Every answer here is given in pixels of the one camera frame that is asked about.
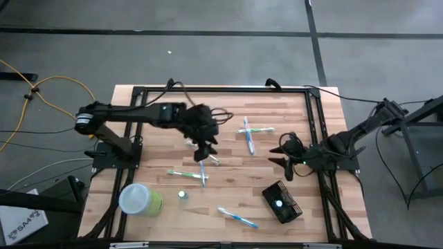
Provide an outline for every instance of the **concrete floor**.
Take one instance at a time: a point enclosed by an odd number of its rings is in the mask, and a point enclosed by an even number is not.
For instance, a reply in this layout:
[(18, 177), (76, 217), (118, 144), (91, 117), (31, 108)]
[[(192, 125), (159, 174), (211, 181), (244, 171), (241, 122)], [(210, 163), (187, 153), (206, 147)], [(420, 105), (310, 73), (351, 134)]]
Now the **concrete floor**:
[[(318, 32), (442, 33), (439, 0), (311, 0)], [(0, 25), (151, 30), (239, 30), (307, 32), (303, 0), (15, 0), (0, 14)], [(319, 39), (328, 86), (342, 95), (398, 102), (443, 93), (443, 40)], [(164, 84), (169, 77), (186, 84), (263, 85), (272, 77), (283, 85), (319, 85), (311, 39), (304, 37), (168, 37), (0, 34), (0, 58), (20, 71), (74, 77), (102, 102), (115, 84)], [(14, 129), (28, 85), (1, 82), (0, 129)], [(75, 113), (90, 101), (80, 87), (62, 80), (42, 85), (53, 103)], [(348, 127), (367, 118), (371, 104), (342, 101)], [(414, 110), (419, 105), (407, 106)], [(22, 130), (57, 131), (73, 126), (68, 116), (39, 100), (30, 104)], [(0, 134), (5, 140), (7, 133)], [(19, 134), (13, 142), (79, 150), (92, 145), (75, 132)], [(442, 247), (442, 197), (413, 201), (406, 210), (395, 182), (375, 151), (374, 134), (359, 141), (361, 180), (373, 237), (390, 243)], [(381, 153), (409, 192), (415, 185), (401, 139), (380, 137)], [(8, 146), (0, 153), (0, 188), (49, 163), (84, 157)], [(83, 164), (54, 167), (29, 178), (33, 183)], [(90, 169), (72, 173), (88, 182)], [(39, 191), (53, 181), (36, 185)]]

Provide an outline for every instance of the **yellow cable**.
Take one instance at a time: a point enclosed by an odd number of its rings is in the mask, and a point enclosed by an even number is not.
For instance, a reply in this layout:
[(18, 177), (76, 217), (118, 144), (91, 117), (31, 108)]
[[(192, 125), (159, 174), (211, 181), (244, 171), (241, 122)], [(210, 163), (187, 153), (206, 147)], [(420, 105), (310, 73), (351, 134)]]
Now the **yellow cable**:
[[(88, 87), (86, 85), (84, 85), (83, 83), (79, 82), (78, 80), (74, 80), (73, 78), (69, 78), (69, 77), (65, 77), (65, 76), (53, 76), (53, 77), (48, 77), (46, 79), (40, 80), (39, 82), (37, 82), (35, 85), (33, 85), (31, 82), (29, 82), (28, 79), (26, 79), (26, 77), (24, 77), (17, 69), (15, 69), (13, 66), (9, 65), (8, 63), (6, 63), (5, 61), (3, 61), (2, 59), (0, 59), (0, 62), (3, 63), (5, 66), (7, 66), (8, 68), (10, 68), (11, 70), (13, 70), (15, 73), (17, 73), (18, 75), (20, 75), (20, 77), (23, 78), (24, 81), (26, 81), (31, 88), (37, 87), (39, 86), (41, 83), (51, 80), (51, 79), (65, 79), (65, 80), (70, 80), (72, 82), (75, 82), (77, 84), (79, 84), (80, 86), (82, 86), (88, 93), (89, 95), (91, 95), (93, 100), (96, 100), (96, 97), (94, 96), (94, 94), (92, 93), (91, 90), (88, 89)], [(68, 116), (71, 116), (73, 119), (77, 119), (74, 115), (72, 115), (71, 113), (69, 113), (68, 111), (63, 110), (62, 108), (48, 102), (47, 100), (45, 100), (43, 98), (43, 96), (39, 93), (36, 92), (36, 94), (40, 97), (40, 99), (42, 99), (43, 103), (47, 104), (50, 107), (53, 107), (54, 109), (57, 109), (58, 111), (61, 111), (62, 113), (65, 113)], [(17, 133), (17, 131), (20, 129), (20, 126), (23, 122), (25, 113), (26, 113), (26, 109), (28, 108), (28, 104), (29, 104), (29, 100), (26, 99), (23, 105), (23, 108), (21, 110), (21, 116), (20, 116), (20, 120), (19, 123), (17, 124), (17, 127), (15, 128), (14, 132), (11, 134), (11, 136), (9, 136), (9, 138), (7, 139), (6, 143), (4, 145), (2, 145), (0, 147), (0, 151), (3, 151), (3, 149), (6, 147), (6, 145), (9, 143), (9, 141), (14, 138), (15, 134)]]

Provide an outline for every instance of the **toothbrush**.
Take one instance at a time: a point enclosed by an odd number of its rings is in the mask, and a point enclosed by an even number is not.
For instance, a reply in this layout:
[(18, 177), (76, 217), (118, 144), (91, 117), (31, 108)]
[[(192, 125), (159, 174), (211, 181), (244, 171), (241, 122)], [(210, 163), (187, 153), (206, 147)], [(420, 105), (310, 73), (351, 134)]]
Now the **toothbrush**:
[(249, 153), (251, 153), (251, 155), (253, 155), (255, 153), (254, 152), (254, 143), (252, 141), (251, 132), (249, 131), (248, 118), (247, 117), (244, 117), (243, 123), (244, 123), (244, 129), (246, 130), (246, 138), (248, 140)]
[[(261, 131), (275, 131), (275, 129), (273, 127), (269, 127), (269, 128), (259, 128), (259, 129), (249, 129), (250, 132), (261, 132)], [(237, 131), (237, 133), (245, 133), (246, 130), (245, 129), (240, 129)]]
[(201, 169), (201, 184), (203, 186), (203, 188), (206, 187), (205, 184), (205, 167), (203, 166), (203, 161), (199, 161), (200, 164), (200, 169)]
[(224, 214), (227, 214), (227, 215), (233, 217), (234, 219), (236, 219), (236, 220), (238, 220), (238, 221), (241, 221), (241, 222), (245, 223), (246, 225), (249, 225), (249, 226), (251, 226), (251, 227), (253, 227), (253, 228), (258, 228), (258, 225), (255, 225), (254, 223), (252, 223), (251, 221), (248, 221), (248, 220), (245, 219), (245, 218), (242, 218), (242, 217), (237, 216), (237, 215), (235, 215), (235, 214), (231, 214), (230, 212), (226, 211), (226, 210), (225, 210), (224, 208), (222, 208), (222, 207), (218, 207), (217, 209), (218, 209), (220, 212), (222, 212), (222, 213), (224, 213)]
[(168, 174), (176, 174), (179, 176), (186, 176), (186, 177), (192, 177), (192, 178), (198, 178), (201, 179), (201, 176), (199, 174), (196, 173), (190, 173), (190, 172), (177, 172), (175, 170), (172, 169), (168, 169)]
[[(191, 146), (193, 149), (198, 149), (199, 146), (198, 145), (194, 145), (191, 141), (187, 140), (185, 141), (185, 144), (188, 146)], [(217, 166), (220, 165), (220, 163), (222, 163), (220, 160), (218, 160), (215, 156), (213, 155), (209, 155), (210, 160), (216, 164)]]

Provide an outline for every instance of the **wooden tabletop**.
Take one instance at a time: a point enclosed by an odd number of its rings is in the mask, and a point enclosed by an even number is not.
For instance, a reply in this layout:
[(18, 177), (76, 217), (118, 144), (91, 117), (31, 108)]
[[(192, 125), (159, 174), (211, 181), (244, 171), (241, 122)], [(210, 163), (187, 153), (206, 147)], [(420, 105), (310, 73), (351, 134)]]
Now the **wooden tabletop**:
[[(129, 105), (132, 85), (117, 85), (112, 104)], [(328, 87), (338, 93), (337, 88)], [(329, 134), (346, 130), (341, 102), (338, 97), (321, 93), (323, 110)], [(148, 100), (156, 94), (150, 93)], [(216, 137), (220, 166), (205, 161), (209, 176), (206, 189), (199, 179), (167, 174), (168, 169), (200, 172), (193, 161), (193, 150), (185, 145), (183, 135), (177, 130), (158, 129), (143, 125), (143, 154), (134, 182), (158, 191), (164, 200), (163, 211), (155, 218), (128, 216), (125, 240), (145, 241), (236, 241), (236, 242), (300, 242), (327, 241), (320, 190), (316, 174), (293, 181), (284, 179), (284, 170), (267, 160), (282, 157), (269, 150), (278, 146), (284, 132), (294, 131), (307, 146), (311, 137), (307, 122), (305, 97), (297, 93), (190, 93), (194, 102), (211, 108), (223, 107), (235, 114), (234, 118), (219, 127)], [(182, 93), (167, 93), (159, 102), (187, 102)], [(274, 127), (273, 133), (253, 133), (256, 155), (251, 156), (246, 136), (237, 134), (243, 129), (247, 116), (250, 128)], [(125, 123), (108, 122), (107, 126), (122, 136)], [(297, 172), (306, 174), (306, 165), (296, 165)], [(116, 170), (106, 169), (91, 183), (82, 217), (79, 236), (89, 232), (101, 218), (111, 199)], [(370, 237), (370, 228), (359, 183), (348, 172), (337, 173), (343, 208), (362, 233)], [(281, 224), (262, 196), (262, 190), (282, 180), (303, 214), (296, 220)], [(180, 202), (177, 194), (184, 190), (189, 199)], [(227, 217), (217, 211), (217, 206), (251, 220), (259, 229)], [(118, 227), (120, 209), (116, 213), (113, 233)], [(335, 212), (332, 221), (336, 234), (338, 226)]]

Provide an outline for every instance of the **white cable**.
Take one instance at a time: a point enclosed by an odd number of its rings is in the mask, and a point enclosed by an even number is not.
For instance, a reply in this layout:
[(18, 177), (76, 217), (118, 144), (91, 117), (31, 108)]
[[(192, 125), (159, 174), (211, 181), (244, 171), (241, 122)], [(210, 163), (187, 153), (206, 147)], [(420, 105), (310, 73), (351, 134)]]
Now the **white cable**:
[(73, 162), (73, 161), (78, 161), (78, 160), (93, 160), (92, 158), (74, 158), (74, 159), (68, 159), (68, 160), (62, 160), (60, 162), (56, 162), (56, 163), (52, 163), (50, 165), (44, 166), (43, 168), (23, 177), (22, 179), (18, 180), (16, 183), (12, 184), (12, 186), (10, 186), (8, 188), (8, 190), (11, 190), (15, 185), (19, 184), (20, 182), (26, 180), (27, 178), (30, 178), (31, 176), (35, 175), (36, 173), (42, 171), (43, 169), (47, 169), (49, 167), (55, 166), (55, 165), (59, 165), (60, 163), (67, 163), (67, 162)]

